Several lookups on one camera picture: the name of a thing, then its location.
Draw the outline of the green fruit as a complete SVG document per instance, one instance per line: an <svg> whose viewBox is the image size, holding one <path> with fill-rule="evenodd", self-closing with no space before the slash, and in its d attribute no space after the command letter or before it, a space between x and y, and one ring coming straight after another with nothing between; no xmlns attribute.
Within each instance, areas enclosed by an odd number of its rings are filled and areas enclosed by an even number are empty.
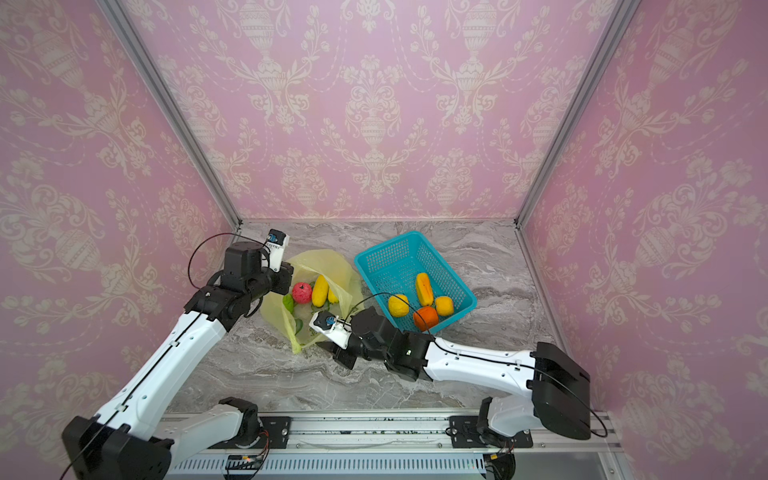
<svg viewBox="0 0 768 480"><path fill-rule="evenodd" d="M291 294L283 297L283 306L290 313L293 314L295 310L295 300Z"/></svg>

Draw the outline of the yellow plastic bag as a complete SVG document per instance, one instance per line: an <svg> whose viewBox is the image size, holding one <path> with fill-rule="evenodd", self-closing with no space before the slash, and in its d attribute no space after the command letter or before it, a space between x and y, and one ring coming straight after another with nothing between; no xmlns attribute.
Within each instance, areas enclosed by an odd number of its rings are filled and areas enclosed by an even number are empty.
<svg viewBox="0 0 768 480"><path fill-rule="evenodd" d="M343 319L351 316L362 300L362 280L341 254L330 249L309 250L288 263L294 268L288 292L266 295L260 314L299 354L325 339L310 327L314 314L328 310Z"/></svg>

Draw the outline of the yellow round fruit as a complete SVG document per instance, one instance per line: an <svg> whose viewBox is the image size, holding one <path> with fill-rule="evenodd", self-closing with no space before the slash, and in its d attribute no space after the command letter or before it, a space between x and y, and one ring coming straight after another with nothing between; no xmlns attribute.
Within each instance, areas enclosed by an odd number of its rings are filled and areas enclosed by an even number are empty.
<svg viewBox="0 0 768 480"><path fill-rule="evenodd" d="M411 311L407 296L394 294L388 299L388 312L393 318L405 317Z"/></svg>

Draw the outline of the yellow lemon fruit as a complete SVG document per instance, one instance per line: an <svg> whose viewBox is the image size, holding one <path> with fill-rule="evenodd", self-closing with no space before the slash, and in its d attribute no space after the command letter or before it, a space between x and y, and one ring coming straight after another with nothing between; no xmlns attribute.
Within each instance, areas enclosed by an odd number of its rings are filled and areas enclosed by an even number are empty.
<svg viewBox="0 0 768 480"><path fill-rule="evenodd" d="M454 301L449 296L437 297L434 301L434 308L440 317L450 317L455 312Z"/></svg>

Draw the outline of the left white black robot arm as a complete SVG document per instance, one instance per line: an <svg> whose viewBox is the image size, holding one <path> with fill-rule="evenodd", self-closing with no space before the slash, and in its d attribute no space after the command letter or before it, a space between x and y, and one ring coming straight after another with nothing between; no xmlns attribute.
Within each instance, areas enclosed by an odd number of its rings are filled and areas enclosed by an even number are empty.
<svg viewBox="0 0 768 480"><path fill-rule="evenodd" d="M256 404L227 397L176 427L161 428L171 400L206 354L269 293L286 294L293 268L283 259L289 237L239 237L224 266L186 303L170 334L134 377L90 418L62 433L66 471L79 479L162 479L184 460L221 442L251 447L265 436Z"/></svg>

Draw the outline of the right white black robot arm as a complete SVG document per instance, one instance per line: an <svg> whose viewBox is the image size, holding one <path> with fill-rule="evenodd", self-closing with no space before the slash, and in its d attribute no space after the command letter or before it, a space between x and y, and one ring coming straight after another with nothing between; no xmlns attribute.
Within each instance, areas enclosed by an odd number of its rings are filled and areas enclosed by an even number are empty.
<svg viewBox="0 0 768 480"><path fill-rule="evenodd" d="M558 346L540 342L532 351L469 347L426 332L395 328L375 309L349 320L320 311L311 329L339 365L379 361L409 381L462 382L498 391L481 403L477 430L499 444L524 430L545 428L572 440L592 437L590 376Z"/></svg>

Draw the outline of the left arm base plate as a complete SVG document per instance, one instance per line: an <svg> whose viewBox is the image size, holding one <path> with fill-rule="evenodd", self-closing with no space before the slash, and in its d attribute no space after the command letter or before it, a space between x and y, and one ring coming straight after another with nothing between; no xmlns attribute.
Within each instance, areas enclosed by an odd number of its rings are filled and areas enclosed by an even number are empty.
<svg viewBox="0 0 768 480"><path fill-rule="evenodd" d="M290 438L292 418L290 416L261 417L261 430L248 441L236 441L241 449L284 450Z"/></svg>

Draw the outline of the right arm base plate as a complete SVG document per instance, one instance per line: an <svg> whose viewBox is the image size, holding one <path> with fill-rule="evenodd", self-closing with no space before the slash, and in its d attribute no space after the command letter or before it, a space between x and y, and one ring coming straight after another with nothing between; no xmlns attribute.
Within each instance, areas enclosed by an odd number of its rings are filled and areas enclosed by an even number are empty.
<svg viewBox="0 0 768 480"><path fill-rule="evenodd" d="M445 434L450 437L454 449L497 448L501 450L528 449L533 447L530 433L521 431L512 437L504 437L484 425L478 416L451 416Z"/></svg>

